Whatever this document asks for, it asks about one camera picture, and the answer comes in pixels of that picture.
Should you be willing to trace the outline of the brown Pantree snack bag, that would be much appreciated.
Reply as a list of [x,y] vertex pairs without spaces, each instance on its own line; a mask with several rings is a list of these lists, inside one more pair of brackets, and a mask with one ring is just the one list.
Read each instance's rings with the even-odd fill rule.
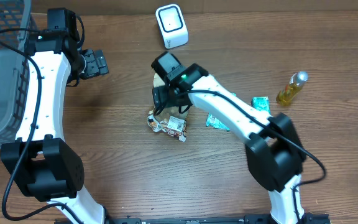
[[156,108],[149,111],[147,124],[155,133],[166,133],[181,142],[186,141],[186,118],[188,112],[180,114],[177,106],[167,106],[162,112],[155,114]]

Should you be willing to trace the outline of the teal snack packet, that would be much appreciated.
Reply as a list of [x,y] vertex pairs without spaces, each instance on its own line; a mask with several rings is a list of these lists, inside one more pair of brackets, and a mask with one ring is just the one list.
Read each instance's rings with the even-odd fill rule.
[[214,129],[222,129],[222,130],[230,131],[230,129],[224,123],[222,123],[220,120],[218,120],[211,113],[209,113],[206,118],[206,127],[208,127],[208,126],[211,126]]

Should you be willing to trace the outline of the green white drink carton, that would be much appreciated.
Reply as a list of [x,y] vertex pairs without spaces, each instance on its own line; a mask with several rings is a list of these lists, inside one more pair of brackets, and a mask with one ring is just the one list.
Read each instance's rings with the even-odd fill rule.
[[269,98],[267,96],[253,97],[251,106],[259,111],[270,113]]

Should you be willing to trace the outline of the yellow drink bottle silver cap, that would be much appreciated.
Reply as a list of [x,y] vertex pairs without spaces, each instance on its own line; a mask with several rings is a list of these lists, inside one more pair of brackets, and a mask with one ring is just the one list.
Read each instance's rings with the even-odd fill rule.
[[308,72],[299,71],[292,75],[289,84],[279,91],[276,102],[282,106],[288,106],[295,99],[296,95],[303,89],[309,79]]

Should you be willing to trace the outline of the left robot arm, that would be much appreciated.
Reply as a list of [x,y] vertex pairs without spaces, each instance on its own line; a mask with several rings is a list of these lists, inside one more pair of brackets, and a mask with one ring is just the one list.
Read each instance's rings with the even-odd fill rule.
[[59,209],[72,223],[109,223],[106,208],[85,187],[80,156],[65,142],[67,87],[108,73],[101,50],[83,49],[85,29],[65,8],[49,9],[47,28],[29,31],[22,55],[29,63],[25,109],[15,140],[1,146],[1,160],[26,197]]

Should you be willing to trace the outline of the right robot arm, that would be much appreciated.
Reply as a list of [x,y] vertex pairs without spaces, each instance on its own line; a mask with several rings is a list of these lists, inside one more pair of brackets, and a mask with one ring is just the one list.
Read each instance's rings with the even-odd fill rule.
[[170,52],[159,55],[151,67],[163,81],[154,91],[157,110],[195,106],[223,122],[244,143],[249,172],[268,191],[270,222],[304,223],[299,186],[306,154],[291,119],[251,107],[203,67],[186,67]]

